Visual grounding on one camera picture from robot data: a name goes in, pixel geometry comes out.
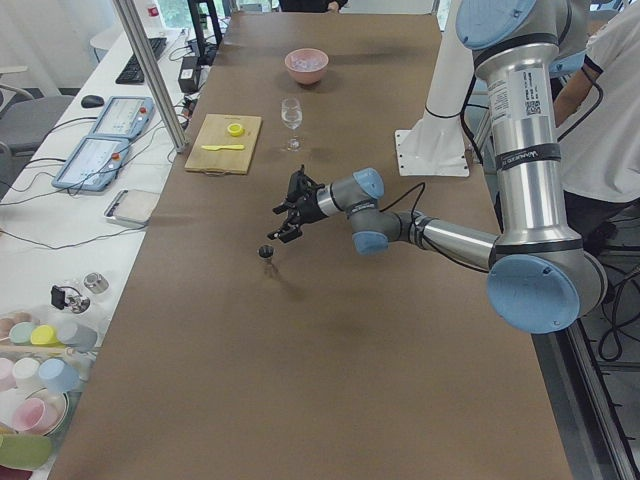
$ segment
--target yellow cup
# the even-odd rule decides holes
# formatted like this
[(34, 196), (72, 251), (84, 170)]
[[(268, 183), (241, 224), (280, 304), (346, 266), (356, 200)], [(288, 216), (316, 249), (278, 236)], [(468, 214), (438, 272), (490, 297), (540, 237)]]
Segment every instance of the yellow cup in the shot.
[(227, 126), (227, 132), (232, 137), (239, 137), (244, 133), (244, 127), (241, 123), (230, 123)]
[(31, 332), (31, 344), (39, 347), (64, 347), (51, 325), (40, 325)]

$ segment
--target black device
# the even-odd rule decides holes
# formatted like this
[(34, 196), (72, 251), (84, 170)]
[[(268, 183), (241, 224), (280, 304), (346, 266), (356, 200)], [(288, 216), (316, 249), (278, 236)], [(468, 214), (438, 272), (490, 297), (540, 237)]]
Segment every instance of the black device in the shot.
[[(151, 45), (151, 50), (153, 51), (153, 55), (156, 57), (156, 60), (160, 58), (162, 52), (167, 46), (167, 39), (164, 37), (154, 37), (149, 38), (149, 44)], [(131, 55), (129, 61), (116, 78), (116, 83), (144, 83), (144, 73), (142, 72), (142, 68), (140, 67), (140, 62), (136, 58), (136, 55)]]
[(202, 66), (198, 65), (197, 57), (184, 57), (182, 66), (180, 67), (180, 76), (178, 77), (178, 85), (182, 93), (195, 93), (200, 86), (200, 70)]
[(104, 98), (100, 95), (86, 95), (80, 101), (82, 108), (96, 108), (104, 105)]
[[(222, 43), (222, 30), (220, 30), (220, 23), (218, 22), (218, 13), (216, 7), (213, 4), (213, 0), (188, 0), (189, 13), (191, 14), (191, 23), (193, 24), (193, 31), (196, 34), (196, 57), (198, 58), (198, 65), (211, 65), (213, 59), (218, 52), (218, 47)], [(207, 13), (200, 13), (199, 7), (202, 4), (206, 4)], [(213, 26), (213, 36), (216, 39), (216, 43), (212, 44), (207, 42), (202, 31), (202, 24), (200, 23), (201, 16), (208, 15), (211, 18), (211, 25)]]

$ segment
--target clear glass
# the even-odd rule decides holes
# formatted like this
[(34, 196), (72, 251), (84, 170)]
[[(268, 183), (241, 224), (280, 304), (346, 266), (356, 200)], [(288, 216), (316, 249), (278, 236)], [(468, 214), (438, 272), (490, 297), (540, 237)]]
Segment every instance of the clear glass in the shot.
[(300, 150), (300, 138), (296, 135), (296, 130), (302, 124), (302, 106), (297, 98), (285, 98), (282, 100), (281, 110), (282, 121), (292, 130), (292, 136), (287, 140), (286, 148), (296, 152)]

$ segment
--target label sticker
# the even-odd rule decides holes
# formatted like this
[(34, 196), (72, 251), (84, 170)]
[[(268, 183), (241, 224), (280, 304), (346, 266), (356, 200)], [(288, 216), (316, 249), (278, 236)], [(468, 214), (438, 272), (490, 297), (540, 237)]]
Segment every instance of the label sticker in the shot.
[(542, 68), (528, 68), (509, 74), (513, 120), (549, 116), (546, 81)]
[(489, 85), (489, 101), (491, 102), (491, 124), (497, 125), (511, 119), (507, 82), (498, 80)]
[(489, 85), (491, 124), (548, 117), (551, 110), (546, 81), (542, 68), (528, 68), (509, 72), (506, 81), (497, 80)]

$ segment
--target keyboard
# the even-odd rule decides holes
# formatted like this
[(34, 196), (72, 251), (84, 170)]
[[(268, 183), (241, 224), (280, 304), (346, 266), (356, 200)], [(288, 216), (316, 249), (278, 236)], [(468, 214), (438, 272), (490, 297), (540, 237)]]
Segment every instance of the keyboard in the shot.
[[(149, 43), (151, 44), (153, 55), (157, 60), (167, 46), (167, 39), (164, 37), (150, 38)], [(116, 83), (144, 83), (144, 73), (135, 54), (131, 55), (124, 69), (120, 72), (118, 78), (116, 78)]]

